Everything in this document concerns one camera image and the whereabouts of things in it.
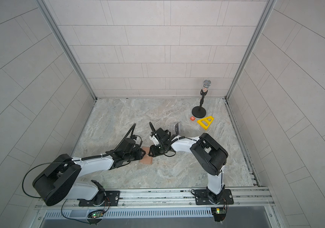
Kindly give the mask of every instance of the silver mesh microphone grille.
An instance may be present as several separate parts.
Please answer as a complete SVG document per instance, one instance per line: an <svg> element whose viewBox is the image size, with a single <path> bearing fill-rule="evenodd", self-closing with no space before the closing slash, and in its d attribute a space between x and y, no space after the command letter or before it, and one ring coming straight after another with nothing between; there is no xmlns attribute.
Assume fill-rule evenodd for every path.
<svg viewBox="0 0 325 228"><path fill-rule="evenodd" d="M205 88L210 87L211 84L212 84L212 83L210 82L210 80L204 80L204 82L203 82L203 86L204 86Z"/></svg>

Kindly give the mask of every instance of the marble floor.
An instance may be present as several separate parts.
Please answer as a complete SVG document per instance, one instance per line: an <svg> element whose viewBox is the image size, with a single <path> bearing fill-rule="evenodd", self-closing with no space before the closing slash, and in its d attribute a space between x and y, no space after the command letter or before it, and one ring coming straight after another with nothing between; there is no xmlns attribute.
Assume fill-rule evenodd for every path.
<svg viewBox="0 0 325 228"><path fill-rule="evenodd" d="M245 159L233 130L224 100L205 98L203 107L214 121L205 131L197 120L191 121L192 108L197 98L156 99L99 99L82 136L74 157L97 155L112 150L129 128L136 123L134 134L141 136L142 146L151 146L151 121L158 129L181 122L182 136L194 137L207 132L228 152L224 170L227 187L252 186ZM133 161L114 170L97 171L85 175L83 180L97 180L106 189L113 188L191 188L206 187L207 173L192 153L177 152L173 157L158 156L151 165Z"/></svg>

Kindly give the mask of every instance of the tiled wall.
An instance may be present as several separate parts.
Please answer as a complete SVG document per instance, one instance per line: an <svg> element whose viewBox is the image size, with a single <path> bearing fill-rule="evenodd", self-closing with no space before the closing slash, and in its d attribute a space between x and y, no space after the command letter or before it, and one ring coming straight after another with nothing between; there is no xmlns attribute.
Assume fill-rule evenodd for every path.
<svg viewBox="0 0 325 228"><path fill-rule="evenodd" d="M223 97L265 1L45 0L97 97Z"/></svg>
<svg viewBox="0 0 325 228"><path fill-rule="evenodd" d="M287 227L325 227L325 0L278 0L229 103Z"/></svg>
<svg viewBox="0 0 325 228"><path fill-rule="evenodd" d="M71 152L92 104L34 1L0 0L0 227L19 227L23 176Z"/></svg>

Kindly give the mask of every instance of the yellow triangle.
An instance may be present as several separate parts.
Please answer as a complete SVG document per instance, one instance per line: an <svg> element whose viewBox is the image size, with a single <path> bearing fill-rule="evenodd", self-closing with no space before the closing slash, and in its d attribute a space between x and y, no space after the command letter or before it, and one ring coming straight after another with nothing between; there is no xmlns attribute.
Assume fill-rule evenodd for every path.
<svg viewBox="0 0 325 228"><path fill-rule="evenodd" d="M201 125L202 128L204 128L204 130L207 130L208 127L210 126L210 124L213 122L213 120L214 120L213 116L208 116L208 117L198 120L197 123L199 125Z"/></svg>

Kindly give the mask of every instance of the black plastic bracket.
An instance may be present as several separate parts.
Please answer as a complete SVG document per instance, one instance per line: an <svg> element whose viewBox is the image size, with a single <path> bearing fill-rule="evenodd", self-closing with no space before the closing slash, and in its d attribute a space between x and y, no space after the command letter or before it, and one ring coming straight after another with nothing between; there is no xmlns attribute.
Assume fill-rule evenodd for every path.
<svg viewBox="0 0 325 228"><path fill-rule="evenodd" d="M216 205L209 201L206 189L195 189L195 193L201 197L195 198L195 203L197 205ZM234 204L233 197L230 189L224 189L224 197L228 205Z"/></svg>
<svg viewBox="0 0 325 228"><path fill-rule="evenodd" d="M114 207L118 205L120 191L105 191L105 197L108 197L106 207ZM95 207L92 201L79 199L79 207Z"/></svg>

